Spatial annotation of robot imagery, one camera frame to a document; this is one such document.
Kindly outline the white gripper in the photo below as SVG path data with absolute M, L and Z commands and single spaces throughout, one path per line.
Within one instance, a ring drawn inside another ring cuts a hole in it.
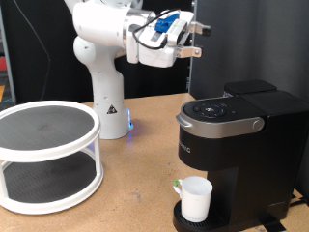
M 131 24 L 127 30 L 129 63 L 168 68 L 177 58 L 201 57 L 203 48 L 185 45 L 191 33 L 209 37 L 211 27 L 193 21 L 192 12 L 170 10 L 144 25 Z

